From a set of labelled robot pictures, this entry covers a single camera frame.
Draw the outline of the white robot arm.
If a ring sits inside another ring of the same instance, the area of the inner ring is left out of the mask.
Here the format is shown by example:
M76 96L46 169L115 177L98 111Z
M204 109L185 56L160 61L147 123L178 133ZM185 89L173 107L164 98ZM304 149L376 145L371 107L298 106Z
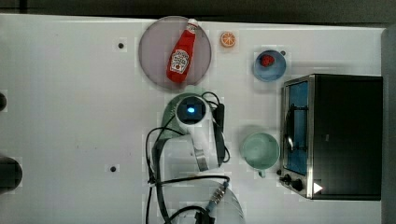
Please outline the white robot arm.
M184 93L165 108L163 126L147 147L150 181L164 224L246 224L219 168L229 158L222 104Z

